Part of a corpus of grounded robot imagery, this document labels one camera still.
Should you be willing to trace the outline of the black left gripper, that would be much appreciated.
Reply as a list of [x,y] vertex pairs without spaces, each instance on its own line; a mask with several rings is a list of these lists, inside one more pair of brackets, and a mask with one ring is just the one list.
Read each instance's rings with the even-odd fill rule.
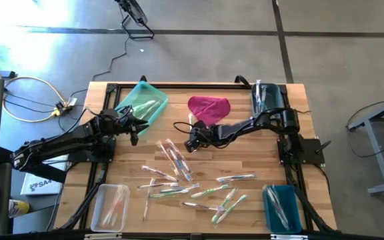
[[114,109],[110,109],[110,116],[110,134],[129,134],[132,146],[138,144],[138,134],[141,134],[149,127],[149,125],[146,125],[146,120],[138,119],[133,115],[131,108],[123,108],[121,114]]

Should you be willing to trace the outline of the magenta cloth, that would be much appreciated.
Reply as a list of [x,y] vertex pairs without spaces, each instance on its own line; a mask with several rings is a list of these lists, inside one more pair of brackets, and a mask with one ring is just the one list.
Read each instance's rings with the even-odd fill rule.
[[231,110],[226,98],[192,96],[188,100],[188,108],[198,121],[204,122],[206,126],[214,125]]

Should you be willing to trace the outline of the light turquoise plastic bin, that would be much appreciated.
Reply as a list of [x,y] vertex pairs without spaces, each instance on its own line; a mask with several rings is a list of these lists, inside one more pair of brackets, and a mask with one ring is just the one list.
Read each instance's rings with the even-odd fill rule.
[[115,110],[120,112],[125,106],[130,105],[133,108],[136,105],[146,103],[149,100],[160,102],[158,110],[156,110],[152,117],[147,121],[147,124],[151,125],[167,106],[168,96],[147,82],[140,81],[136,84],[136,86],[134,86],[134,88],[132,88],[132,90],[116,106]]

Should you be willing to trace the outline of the yellow power splitter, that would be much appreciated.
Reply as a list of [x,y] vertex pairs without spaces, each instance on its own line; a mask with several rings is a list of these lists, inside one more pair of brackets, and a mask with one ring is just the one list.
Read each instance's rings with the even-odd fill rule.
[[73,110],[77,99],[74,97],[70,97],[67,101],[60,101],[55,104],[55,108],[51,113],[52,117],[58,117],[64,114],[69,113]]

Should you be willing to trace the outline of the grey-blue plastic bin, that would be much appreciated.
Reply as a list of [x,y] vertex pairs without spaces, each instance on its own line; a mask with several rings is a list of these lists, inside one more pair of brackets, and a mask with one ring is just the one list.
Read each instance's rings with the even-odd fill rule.
[[[273,83],[260,83],[260,94],[262,86],[267,86],[267,96],[266,96],[266,105],[267,109],[262,112],[271,111],[278,108],[284,108],[284,103],[281,95],[281,90],[278,85]],[[256,114],[256,102],[255,102],[255,84],[251,88],[251,105],[252,113],[254,117],[257,117],[259,114]]]

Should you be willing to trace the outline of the clear plastic bin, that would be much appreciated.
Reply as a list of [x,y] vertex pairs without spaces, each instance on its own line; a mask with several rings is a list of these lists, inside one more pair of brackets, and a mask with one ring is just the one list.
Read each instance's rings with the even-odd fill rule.
[[[120,188],[125,189],[124,199],[120,210],[118,211],[117,220],[114,226],[111,226],[111,216],[113,214],[113,203],[116,194]],[[102,184],[99,186],[93,217],[91,220],[91,230],[94,232],[121,232],[125,226],[127,219],[127,211],[129,206],[130,190],[126,185]]]

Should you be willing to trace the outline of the black desk beam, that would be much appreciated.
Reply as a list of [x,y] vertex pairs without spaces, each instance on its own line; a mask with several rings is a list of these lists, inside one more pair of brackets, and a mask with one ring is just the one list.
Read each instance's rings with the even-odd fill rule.
[[[0,147],[0,164],[8,163],[13,167],[10,156],[12,151]],[[31,167],[29,169],[23,169],[22,172],[30,173],[44,179],[49,179],[59,183],[64,183],[67,173],[55,167],[45,164],[39,164],[36,167]]]

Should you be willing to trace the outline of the black floor fan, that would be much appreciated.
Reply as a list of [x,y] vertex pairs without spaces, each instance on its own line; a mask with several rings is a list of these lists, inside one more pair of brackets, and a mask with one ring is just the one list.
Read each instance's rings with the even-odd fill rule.
[[[120,12],[125,12],[126,17],[123,17],[121,22],[121,28],[128,34],[129,38],[132,40],[142,40],[142,39],[153,39],[155,33],[147,25],[147,17],[144,14],[142,8],[136,0],[114,0],[120,9]],[[128,19],[131,19],[137,26],[144,27],[150,32],[148,36],[133,36],[132,32],[126,29],[125,25]]]

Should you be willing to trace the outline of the white printed box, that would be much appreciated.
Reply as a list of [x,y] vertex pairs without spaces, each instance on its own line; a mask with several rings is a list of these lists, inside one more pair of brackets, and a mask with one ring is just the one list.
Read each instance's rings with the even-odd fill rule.
[[[67,155],[45,160],[43,163],[65,171],[67,169]],[[58,194],[62,183],[26,173],[21,188],[21,195],[55,195]]]

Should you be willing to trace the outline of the teal blue plastic bin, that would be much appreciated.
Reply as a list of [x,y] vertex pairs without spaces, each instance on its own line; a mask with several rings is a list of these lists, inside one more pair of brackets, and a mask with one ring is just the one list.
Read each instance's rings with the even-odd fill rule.
[[272,233],[295,234],[302,230],[296,195],[292,186],[264,186],[263,205],[266,226]]

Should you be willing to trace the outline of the yellow can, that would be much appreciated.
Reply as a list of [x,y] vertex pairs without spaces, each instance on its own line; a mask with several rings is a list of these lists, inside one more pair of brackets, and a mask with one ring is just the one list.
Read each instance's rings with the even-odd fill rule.
[[9,218],[15,218],[26,215],[29,212],[29,208],[30,205],[28,202],[10,199],[8,216]]

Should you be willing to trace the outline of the grey metal table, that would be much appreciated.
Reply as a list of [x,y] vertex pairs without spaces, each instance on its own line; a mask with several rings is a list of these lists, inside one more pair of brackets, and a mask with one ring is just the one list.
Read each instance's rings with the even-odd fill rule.
[[[373,110],[369,113],[366,113],[364,116],[359,117],[358,119],[353,121],[353,118],[361,111],[373,107],[375,105],[382,104],[381,107],[379,107],[376,110]],[[347,120],[346,124],[346,130],[347,130],[347,142],[349,144],[350,150],[352,153],[359,157],[359,158],[369,158],[369,157],[376,157],[377,164],[379,166],[379,169],[381,171],[383,180],[384,180],[384,147],[382,146],[381,142],[377,140],[377,136],[375,133],[375,128],[373,126],[374,122],[384,122],[384,101],[378,101],[376,103],[372,103],[370,105],[366,105],[354,112],[352,116]],[[352,140],[350,138],[350,132],[355,131],[356,129],[364,127],[366,129],[369,141],[371,143],[371,147],[373,150],[373,153],[362,155],[357,153],[352,144]],[[384,193],[384,184],[376,185],[374,187],[370,187],[367,189],[368,194],[370,195],[376,195],[378,193]]]

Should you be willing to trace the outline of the silver metal bracket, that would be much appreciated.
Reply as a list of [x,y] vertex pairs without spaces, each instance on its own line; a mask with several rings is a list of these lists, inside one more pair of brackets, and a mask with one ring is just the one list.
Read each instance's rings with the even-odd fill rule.
[[86,234],[83,240],[118,240],[121,238],[121,233],[93,233]]
[[309,240],[307,235],[281,235],[271,234],[270,240]]

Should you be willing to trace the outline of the black front rail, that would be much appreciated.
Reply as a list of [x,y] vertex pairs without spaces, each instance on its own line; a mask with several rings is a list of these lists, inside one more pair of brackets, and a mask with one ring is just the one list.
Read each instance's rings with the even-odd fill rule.
[[[57,230],[12,235],[0,235],[0,240],[83,240],[89,229]],[[270,240],[274,233],[121,233],[118,240]],[[340,232],[302,231],[309,240],[384,240],[384,237],[353,235]]]

